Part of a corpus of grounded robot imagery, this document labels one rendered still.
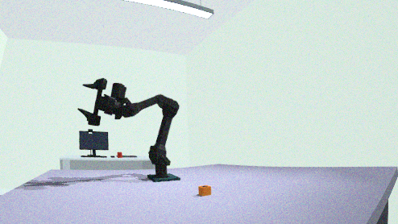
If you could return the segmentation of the orange block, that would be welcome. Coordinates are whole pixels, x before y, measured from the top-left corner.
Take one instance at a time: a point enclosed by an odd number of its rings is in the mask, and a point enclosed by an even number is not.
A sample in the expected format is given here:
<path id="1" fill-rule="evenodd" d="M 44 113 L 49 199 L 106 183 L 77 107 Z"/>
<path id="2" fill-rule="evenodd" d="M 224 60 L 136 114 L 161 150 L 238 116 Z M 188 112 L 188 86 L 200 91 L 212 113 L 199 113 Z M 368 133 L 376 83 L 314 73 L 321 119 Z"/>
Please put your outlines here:
<path id="1" fill-rule="evenodd" d="M 201 196 L 210 196 L 212 193 L 211 186 L 208 185 L 198 186 L 198 192 L 199 195 Z"/>

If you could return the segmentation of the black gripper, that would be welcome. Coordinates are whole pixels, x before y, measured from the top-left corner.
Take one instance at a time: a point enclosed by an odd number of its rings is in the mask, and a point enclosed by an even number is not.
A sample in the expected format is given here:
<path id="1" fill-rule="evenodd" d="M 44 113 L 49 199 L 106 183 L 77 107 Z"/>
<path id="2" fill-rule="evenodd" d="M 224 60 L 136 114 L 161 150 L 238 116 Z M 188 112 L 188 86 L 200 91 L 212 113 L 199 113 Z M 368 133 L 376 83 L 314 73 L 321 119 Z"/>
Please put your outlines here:
<path id="1" fill-rule="evenodd" d="M 100 78 L 96 80 L 93 84 L 83 84 L 83 86 L 91 89 L 97 89 L 97 99 L 94 104 L 94 111 L 90 113 L 87 110 L 79 109 L 78 110 L 87 118 L 88 125 L 92 126 L 100 126 L 101 116 L 97 115 L 98 110 L 103 110 L 104 101 L 106 97 L 102 96 L 102 90 L 106 89 L 107 80 L 105 78 Z M 100 109 L 101 107 L 101 109 Z"/>

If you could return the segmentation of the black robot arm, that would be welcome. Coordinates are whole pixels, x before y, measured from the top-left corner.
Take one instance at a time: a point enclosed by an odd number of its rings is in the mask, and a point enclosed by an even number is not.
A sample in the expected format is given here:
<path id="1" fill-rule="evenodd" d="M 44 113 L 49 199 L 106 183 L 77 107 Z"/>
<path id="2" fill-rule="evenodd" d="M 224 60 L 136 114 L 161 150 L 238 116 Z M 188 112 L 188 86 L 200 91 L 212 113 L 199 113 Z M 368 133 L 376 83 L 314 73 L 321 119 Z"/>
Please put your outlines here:
<path id="1" fill-rule="evenodd" d="M 164 95 L 157 95 L 148 98 L 145 101 L 131 103 L 126 95 L 126 87 L 121 83 L 113 83 L 111 96 L 104 94 L 105 101 L 103 110 L 104 114 L 113 115 L 114 119 L 131 118 L 139 113 L 142 109 L 148 108 L 157 104 L 163 113 L 163 119 L 159 128 L 159 134 L 154 146 L 150 146 L 149 158 L 151 163 L 155 165 L 155 175 L 157 178 L 168 178 L 167 166 L 171 164 L 171 160 L 167 158 L 167 151 L 165 144 L 168 138 L 168 133 L 171 128 L 171 122 L 179 110 L 177 101 L 172 100 L 170 97 Z M 116 101 L 115 101 L 116 100 Z M 124 106 L 124 104 L 126 104 Z"/>

